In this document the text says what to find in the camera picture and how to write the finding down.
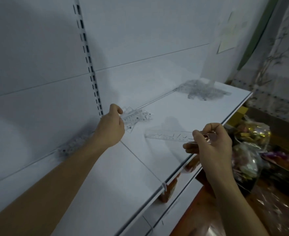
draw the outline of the wooden floor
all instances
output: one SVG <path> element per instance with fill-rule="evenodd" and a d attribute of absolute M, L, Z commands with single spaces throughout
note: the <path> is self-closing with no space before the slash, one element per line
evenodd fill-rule
<path fill-rule="evenodd" d="M 206 181 L 205 175 L 198 179 L 203 183 L 202 189 L 199 191 L 194 201 L 191 203 L 185 214 L 178 222 L 170 236 L 225 236 L 224 228 L 219 215 L 216 199 L 213 190 Z M 259 180 L 257 186 L 253 189 L 253 193 L 246 197 L 247 202 L 254 209 L 260 220 L 263 222 L 271 236 L 289 236 L 289 229 L 280 232 L 274 220 L 275 215 L 266 211 L 258 200 L 261 200 L 261 191 L 270 189 L 270 185 L 264 180 Z M 277 189 L 272 191 L 285 205 L 289 206 L 289 197 L 281 193 Z M 289 207 L 282 208 L 285 216 L 279 219 L 289 227 Z"/>

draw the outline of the brown floor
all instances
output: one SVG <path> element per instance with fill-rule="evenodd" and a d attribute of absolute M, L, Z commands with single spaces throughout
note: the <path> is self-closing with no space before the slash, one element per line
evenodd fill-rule
<path fill-rule="evenodd" d="M 186 210 L 170 236 L 225 236 L 213 190 L 206 181 L 204 172 L 198 177 L 198 180 L 202 182 L 204 186 Z M 273 195 L 278 197 L 279 201 L 275 200 L 277 198 L 272 197 L 270 190 L 272 190 Z M 268 202 L 274 203 L 272 204 L 271 211 L 266 210 L 258 201 L 263 201 L 262 192 L 265 193 L 266 197 L 270 197 L 268 198 L 267 204 Z M 253 189 L 253 193 L 247 196 L 246 199 L 266 226 L 271 236 L 289 236 L 289 208 L 285 207 L 289 206 L 288 196 L 274 187 L 270 187 L 270 184 L 266 181 L 259 180 L 257 186 Z M 282 225 L 281 231 L 277 229 L 277 226 L 279 226 L 277 222 Z"/>

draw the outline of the forearm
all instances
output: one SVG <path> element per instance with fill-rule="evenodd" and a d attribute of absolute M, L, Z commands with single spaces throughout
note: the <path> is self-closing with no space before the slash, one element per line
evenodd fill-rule
<path fill-rule="evenodd" d="M 87 144 L 0 212 L 0 235 L 50 235 L 106 148 Z"/>
<path fill-rule="evenodd" d="M 212 187 L 227 236 L 269 235 L 234 179 L 225 183 L 213 183 Z"/>

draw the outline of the hand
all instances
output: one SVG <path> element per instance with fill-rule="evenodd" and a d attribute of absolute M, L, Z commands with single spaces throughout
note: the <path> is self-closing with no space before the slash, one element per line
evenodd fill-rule
<path fill-rule="evenodd" d="M 124 122 L 119 114 L 123 114 L 123 110 L 111 104 L 109 113 L 101 118 L 91 140 L 106 149 L 116 145 L 125 134 Z"/>
<path fill-rule="evenodd" d="M 207 143 L 202 134 L 215 131 L 216 141 Z M 232 174 L 232 140 L 220 123 L 207 124 L 202 132 L 193 131 L 193 137 L 198 144 L 185 143 L 183 148 L 187 153 L 199 154 L 201 165 L 209 183 L 213 185 L 234 182 Z"/>

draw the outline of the patterned fabric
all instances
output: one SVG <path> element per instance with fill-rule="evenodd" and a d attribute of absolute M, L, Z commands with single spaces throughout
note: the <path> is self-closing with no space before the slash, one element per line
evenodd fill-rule
<path fill-rule="evenodd" d="M 250 90 L 248 106 L 289 122 L 289 0 L 280 0 L 256 50 L 233 78 Z"/>

